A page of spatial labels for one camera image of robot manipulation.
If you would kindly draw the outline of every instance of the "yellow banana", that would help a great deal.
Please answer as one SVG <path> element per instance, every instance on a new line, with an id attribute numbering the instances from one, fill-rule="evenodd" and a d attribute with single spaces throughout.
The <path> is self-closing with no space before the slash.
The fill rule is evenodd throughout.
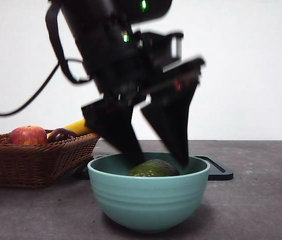
<path id="1" fill-rule="evenodd" d="M 92 130 L 85 125 L 85 119 L 81 119 L 79 121 L 71 123 L 67 126 L 64 126 L 63 128 L 69 129 L 75 132 L 78 136 L 82 136 L 82 135 L 89 134 L 92 132 Z"/>

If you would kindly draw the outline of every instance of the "red apple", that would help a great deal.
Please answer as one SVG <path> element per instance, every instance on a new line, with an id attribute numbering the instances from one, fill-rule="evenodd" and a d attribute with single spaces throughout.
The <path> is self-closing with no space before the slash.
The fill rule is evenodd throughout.
<path id="1" fill-rule="evenodd" d="M 40 126 L 20 126 L 10 133 L 7 143 L 17 145 L 46 144 L 46 132 Z"/>

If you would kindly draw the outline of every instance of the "teal bowl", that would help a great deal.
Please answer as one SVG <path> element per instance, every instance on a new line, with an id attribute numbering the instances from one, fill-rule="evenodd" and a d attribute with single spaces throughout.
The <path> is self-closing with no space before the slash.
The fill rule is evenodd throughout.
<path id="1" fill-rule="evenodd" d="M 103 212 L 113 221 L 137 232 L 159 233 L 185 221 L 200 205 L 210 164 L 190 156 L 183 169 L 170 153 L 145 152 L 144 156 L 172 163 L 180 175 L 127 176 L 131 162 L 115 154 L 89 162 L 90 183 Z"/>

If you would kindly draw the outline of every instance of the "white background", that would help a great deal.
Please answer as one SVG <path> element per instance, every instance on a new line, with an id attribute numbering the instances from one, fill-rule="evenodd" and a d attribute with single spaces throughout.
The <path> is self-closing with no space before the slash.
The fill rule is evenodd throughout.
<path id="1" fill-rule="evenodd" d="M 25 102 L 57 62 L 47 8 L 47 0 L 0 0 L 1 112 Z M 61 14 L 59 29 L 66 57 L 79 58 Z M 206 60 L 190 107 L 190 140 L 282 140 L 282 0 L 174 0 L 163 18 L 133 29 L 182 31 L 183 60 Z M 98 98 L 93 82 L 74 86 L 58 71 L 27 109 L 0 117 L 0 134 L 23 125 L 62 127 Z M 138 107 L 132 123 L 138 139 L 158 138 Z"/>

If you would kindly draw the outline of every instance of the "woven basket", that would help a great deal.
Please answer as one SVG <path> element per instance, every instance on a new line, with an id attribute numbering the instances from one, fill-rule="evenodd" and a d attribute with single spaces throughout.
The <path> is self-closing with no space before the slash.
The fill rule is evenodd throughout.
<path id="1" fill-rule="evenodd" d="M 9 134 L 0 134 L 0 186 L 45 188 L 69 170 L 92 158 L 99 136 L 37 145 L 8 144 Z"/>

